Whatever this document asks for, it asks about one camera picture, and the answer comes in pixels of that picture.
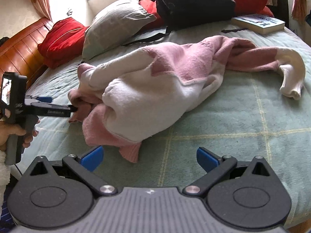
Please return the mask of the person left hand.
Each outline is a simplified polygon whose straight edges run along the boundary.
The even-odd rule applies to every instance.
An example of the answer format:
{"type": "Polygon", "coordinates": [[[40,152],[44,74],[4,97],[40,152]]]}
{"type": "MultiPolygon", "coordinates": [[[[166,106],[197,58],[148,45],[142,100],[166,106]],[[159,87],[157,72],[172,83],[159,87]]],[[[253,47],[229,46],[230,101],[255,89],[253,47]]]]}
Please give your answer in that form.
{"type": "Polygon", "coordinates": [[[20,125],[18,124],[9,124],[3,120],[1,120],[0,124],[0,146],[1,146],[1,151],[6,150],[6,142],[8,140],[9,135],[17,135],[17,136],[24,136],[24,142],[23,142],[23,147],[28,148],[31,145],[31,142],[33,141],[34,137],[36,137],[39,134],[39,131],[36,129],[33,129],[30,135],[26,134],[26,130],[21,128],[20,125]]]}

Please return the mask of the white fleece left forearm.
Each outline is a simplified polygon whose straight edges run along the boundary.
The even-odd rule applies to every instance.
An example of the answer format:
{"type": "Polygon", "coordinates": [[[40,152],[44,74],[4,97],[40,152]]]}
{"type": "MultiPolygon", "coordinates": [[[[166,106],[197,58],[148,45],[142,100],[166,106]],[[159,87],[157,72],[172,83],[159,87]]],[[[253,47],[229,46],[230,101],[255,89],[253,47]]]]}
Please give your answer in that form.
{"type": "Polygon", "coordinates": [[[0,153],[0,207],[3,205],[4,192],[7,184],[10,181],[10,166],[5,164],[6,153],[1,151],[0,153]]]}

